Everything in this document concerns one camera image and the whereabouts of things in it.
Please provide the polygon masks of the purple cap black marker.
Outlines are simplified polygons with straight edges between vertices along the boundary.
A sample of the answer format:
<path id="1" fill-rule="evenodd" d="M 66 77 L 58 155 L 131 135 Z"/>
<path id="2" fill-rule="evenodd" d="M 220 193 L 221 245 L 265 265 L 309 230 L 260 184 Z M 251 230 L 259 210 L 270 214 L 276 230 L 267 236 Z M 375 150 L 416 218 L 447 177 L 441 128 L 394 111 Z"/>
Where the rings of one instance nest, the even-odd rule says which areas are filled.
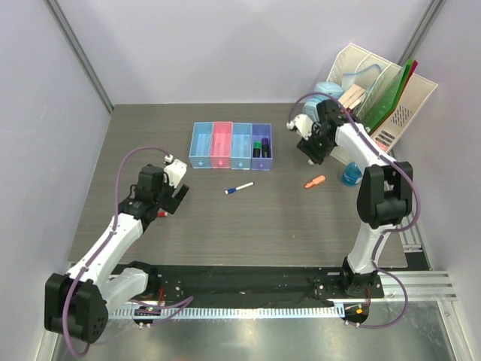
<path id="1" fill-rule="evenodd" d="M 263 158 L 271 158 L 271 143 L 269 138 L 261 139 L 261 150 Z"/>

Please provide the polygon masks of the green cap black marker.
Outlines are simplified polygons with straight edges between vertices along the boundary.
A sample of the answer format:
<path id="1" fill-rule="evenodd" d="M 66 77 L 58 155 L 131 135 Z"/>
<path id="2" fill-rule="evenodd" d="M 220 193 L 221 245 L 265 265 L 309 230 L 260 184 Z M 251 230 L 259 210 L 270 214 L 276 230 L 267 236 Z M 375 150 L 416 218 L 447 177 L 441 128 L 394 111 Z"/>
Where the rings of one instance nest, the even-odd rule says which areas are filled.
<path id="1" fill-rule="evenodd" d="M 262 142 L 255 141 L 253 146 L 253 158 L 262 158 L 262 157 L 263 157 Z"/>

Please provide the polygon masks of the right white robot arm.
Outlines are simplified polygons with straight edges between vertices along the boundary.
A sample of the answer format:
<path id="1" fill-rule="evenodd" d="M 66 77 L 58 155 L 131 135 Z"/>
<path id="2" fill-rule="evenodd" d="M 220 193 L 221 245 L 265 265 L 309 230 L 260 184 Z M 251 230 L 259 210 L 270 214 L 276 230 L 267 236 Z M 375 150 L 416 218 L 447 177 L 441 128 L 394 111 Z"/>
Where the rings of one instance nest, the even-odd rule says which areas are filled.
<path id="1" fill-rule="evenodd" d="M 299 135 L 297 147 L 312 163 L 322 164 L 339 147 L 362 173 L 356 201 L 361 226 L 339 279 L 343 294 L 361 298 L 376 283 L 377 262 L 387 238 L 412 211 L 413 167 L 383 152 L 339 101 L 320 102 L 316 112 L 317 120 L 299 114 L 286 126 Z"/>

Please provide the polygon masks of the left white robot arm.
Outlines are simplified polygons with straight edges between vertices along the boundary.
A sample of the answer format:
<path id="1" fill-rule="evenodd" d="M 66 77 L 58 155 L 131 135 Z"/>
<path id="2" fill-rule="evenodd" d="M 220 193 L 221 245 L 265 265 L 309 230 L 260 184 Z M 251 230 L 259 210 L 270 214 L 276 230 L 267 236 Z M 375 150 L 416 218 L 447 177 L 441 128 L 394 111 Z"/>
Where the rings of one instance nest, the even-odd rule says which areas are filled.
<path id="1" fill-rule="evenodd" d="M 160 290 L 156 267 L 132 262 L 113 277 L 124 253 L 157 219 L 160 211 L 174 214 L 189 188 L 182 184 L 187 166 L 175 159 L 165 167 L 144 166 L 127 198 L 96 243 L 65 274 L 53 273 L 45 284 L 44 328 L 95 343 L 109 314 L 134 297 L 154 299 Z"/>

